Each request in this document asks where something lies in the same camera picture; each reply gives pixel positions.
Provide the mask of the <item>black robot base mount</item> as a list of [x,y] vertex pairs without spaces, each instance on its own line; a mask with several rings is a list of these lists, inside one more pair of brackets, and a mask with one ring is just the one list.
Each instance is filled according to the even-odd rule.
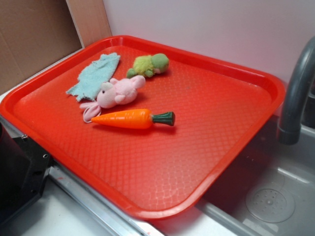
[[29,137],[10,137],[0,126],[0,224],[41,198],[51,155]]

